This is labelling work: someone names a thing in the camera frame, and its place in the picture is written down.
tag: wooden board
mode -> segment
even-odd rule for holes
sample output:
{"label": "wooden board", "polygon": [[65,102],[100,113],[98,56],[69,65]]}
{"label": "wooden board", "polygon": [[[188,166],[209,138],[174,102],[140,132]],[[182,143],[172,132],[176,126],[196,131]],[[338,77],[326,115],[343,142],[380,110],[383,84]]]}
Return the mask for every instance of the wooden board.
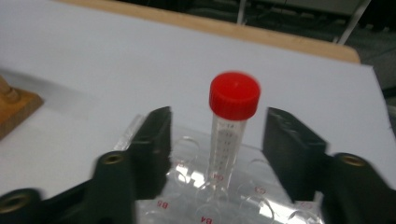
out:
{"label": "wooden board", "polygon": [[20,96],[16,103],[8,103],[0,94],[0,140],[27,119],[42,104],[41,98],[32,92],[15,89]]}
{"label": "wooden board", "polygon": [[107,12],[132,16],[144,20],[163,22],[214,35],[228,36],[254,43],[290,49],[350,63],[361,63],[359,54],[351,47],[288,35],[280,32],[236,25],[226,21],[216,21],[152,7],[142,7],[108,0],[58,0],[68,4],[89,7]]}

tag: red screw cap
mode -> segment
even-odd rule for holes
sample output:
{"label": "red screw cap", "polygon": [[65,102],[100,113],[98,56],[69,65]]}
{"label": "red screw cap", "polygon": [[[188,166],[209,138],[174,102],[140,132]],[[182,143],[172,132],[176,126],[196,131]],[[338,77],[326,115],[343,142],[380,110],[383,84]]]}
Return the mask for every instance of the red screw cap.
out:
{"label": "red screw cap", "polygon": [[241,72],[225,72],[210,85],[209,105],[217,116],[229,120],[249,119],[260,98],[256,79]]}

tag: wooden block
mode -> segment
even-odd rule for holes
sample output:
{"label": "wooden block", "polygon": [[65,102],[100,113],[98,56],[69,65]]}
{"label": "wooden block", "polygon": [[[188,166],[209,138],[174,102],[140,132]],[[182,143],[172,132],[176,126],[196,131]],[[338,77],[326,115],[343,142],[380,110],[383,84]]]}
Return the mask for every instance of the wooden block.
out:
{"label": "wooden block", "polygon": [[41,98],[32,92],[13,89],[19,95],[19,100],[12,103],[0,94],[0,140],[27,119],[42,104]]}

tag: centrifuge tube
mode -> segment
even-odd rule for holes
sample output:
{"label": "centrifuge tube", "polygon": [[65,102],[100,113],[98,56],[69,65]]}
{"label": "centrifuge tube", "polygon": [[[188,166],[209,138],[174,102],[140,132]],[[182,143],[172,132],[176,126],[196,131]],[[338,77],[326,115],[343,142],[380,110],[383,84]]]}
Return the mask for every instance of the centrifuge tube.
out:
{"label": "centrifuge tube", "polygon": [[247,120],[256,113],[260,86],[252,76],[226,72],[210,86],[209,104],[213,111],[208,182],[228,188]]}

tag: white table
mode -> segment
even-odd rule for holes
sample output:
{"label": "white table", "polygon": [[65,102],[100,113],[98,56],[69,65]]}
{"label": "white table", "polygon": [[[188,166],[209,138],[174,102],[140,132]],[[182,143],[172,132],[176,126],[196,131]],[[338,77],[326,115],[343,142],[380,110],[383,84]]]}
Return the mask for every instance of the white table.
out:
{"label": "white table", "polygon": [[1,1],[0,73],[45,104],[0,142],[0,195],[53,196],[88,179],[138,114],[170,105],[174,123],[209,133],[211,79],[242,70],[262,85],[244,143],[260,147],[268,106],[371,161],[396,186],[396,145],[369,66],[343,63],[51,1]]}

